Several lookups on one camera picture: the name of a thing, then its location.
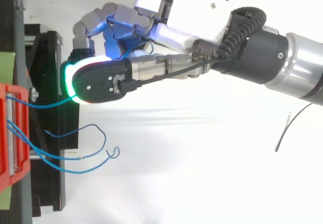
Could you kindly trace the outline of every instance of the black wire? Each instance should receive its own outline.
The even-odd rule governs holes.
[[[281,143],[282,143],[282,140],[283,140],[283,138],[284,138],[284,135],[286,134],[286,132],[287,132],[287,130],[288,130],[288,128],[290,127],[290,125],[293,123],[293,121],[296,119],[296,117],[298,117],[299,116],[299,114],[301,114],[306,108],[308,108],[310,105],[312,105],[312,103],[311,104],[308,104],[307,106],[305,106],[303,109],[301,109],[297,114],[296,114],[296,116],[294,116],[294,118],[290,121],[290,123],[285,127],[285,129],[284,129],[284,131],[283,131],[283,133],[282,133],[282,135],[281,135],[281,137],[280,137],[280,139],[279,139],[279,141],[278,141],[278,143],[277,143],[277,146],[276,146],[276,148],[275,148],[275,152],[277,152],[278,151],[278,149],[279,149],[279,147],[280,147],[280,145],[281,145]]]
[[[208,65],[208,64],[223,63],[223,62],[226,62],[226,61],[228,61],[228,59],[216,59],[216,60],[203,61],[203,62],[200,62],[200,63],[195,64],[193,66],[190,66],[188,68],[181,69],[181,70],[178,70],[178,71],[173,72],[173,73],[170,73],[170,74],[165,74],[165,75],[162,75],[162,76],[157,76],[157,77],[154,77],[152,79],[147,79],[147,80],[143,80],[143,81],[139,81],[138,80],[137,81],[137,84],[140,87],[140,86],[145,85],[145,84],[151,84],[151,83],[154,83],[154,82],[157,82],[157,81],[160,81],[160,80],[164,80],[164,79],[168,79],[168,78],[171,78],[171,77],[180,75],[180,74],[184,74],[184,73],[186,73],[188,71],[197,69],[199,67],[203,67],[203,66]]]

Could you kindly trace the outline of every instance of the gray metal cylinder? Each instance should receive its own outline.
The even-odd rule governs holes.
[[[266,87],[323,105],[323,89],[319,90],[323,78],[323,44],[294,33],[288,33],[286,37],[288,56]]]

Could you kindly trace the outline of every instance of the green tape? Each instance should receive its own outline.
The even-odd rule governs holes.
[[[14,52],[0,52],[0,83],[12,84],[15,66]],[[0,193],[0,210],[9,210],[11,186]]]
[[[9,210],[11,200],[11,186],[0,193],[0,210]]]
[[[15,66],[14,52],[0,52],[0,83],[12,84]]]

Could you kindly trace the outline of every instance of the black cylindrical joint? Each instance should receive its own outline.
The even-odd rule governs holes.
[[[263,26],[233,52],[229,62],[213,69],[257,84],[272,80],[288,54],[288,41],[278,30]]]

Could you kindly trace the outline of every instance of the black cable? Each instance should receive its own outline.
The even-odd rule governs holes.
[[[281,143],[282,143],[282,140],[283,140],[283,138],[284,138],[284,135],[286,134],[286,132],[287,132],[287,130],[288,130],[288,128],[290,127],[290,125],[293,123],[293,121],[299,116],[299,114],[301,114],[306,108],[308,108],[310,105],[312,105],[312,103],[311,104],[308,104],[307,106],[305,106],[303,109],[301,109],[297,114],[296,114],[296,116],[294,116],[294,118],[289,122],[289,124],[285,127],[285,129],[284,129],[284,131],[283,131],[283,133],[282,133],[282,135],[281,135],[281,137],[280,137],[280,139],[279,139],[279,141],[278,141],[278,143],[277,143],[277,146],[276,146],[276,148],[275,148],[275,152],[277,152],[278,151],[278,149],[279,149],[279,147],[280,147],[280,145],[281,145]]]
[[[157,76],[157,77],[147,79],[147,80],[143,80],[143,81],[135,80],[135,79],[122,81],[122,82],[119,83],[118,88],[119,88],[120,92],[122,92],[122,93],[131,92],[131,91],[136,90],[138,87],[141,87],[142,85],[151,84],[151,83],[163,80],[163,79],[168,79],[168,78],[180,75],[180,74],[184,74],[186,72],[189,72],[191,70],[197,69],[199,67],[203,67],[203,66],[208,65],[208,64],[223,63],[223,62],[226,62],[227,60],[228,60],[227,58],[225,58],[225,59],[216,59],[216,60],[207,60],[207,61],[197,63],[197,64],[195,64],[193,66],[188,67],[188,68],[181,69],[181,70],[178,70],[176,72],[172,72],[170,74]]]
[[[184,74],[184,73],[186,73],[188,71],[197,69],[199,67],[203,67],[203,66],[208,65],[208,64],[223,63],[223,62],[226,62],[227,60],[228,59],[207,60],[207,61],[203,61],[203,62],[200,62],[198,64],[195,64],[193,66],[190,66],[188,68],[185,68],[185,69],[181,69],[181,70],[172,72],[170,74],[165,74],[165,75],[157,76],[157,77],[154,77],[154,78],[151,78],[151,79],[147,79],[147,80],[143,80],[143,81],[138,80],[138,87],[140,87],[142,85],[145,85],[145,84],[151,84],[151,83],[154,83],[154,82],[157,82],[157,81],[160,81],[160,80],[164,80],[164,79],[168,79],[168,78],[171,78],[171,77],[175,77],[177,75]]]

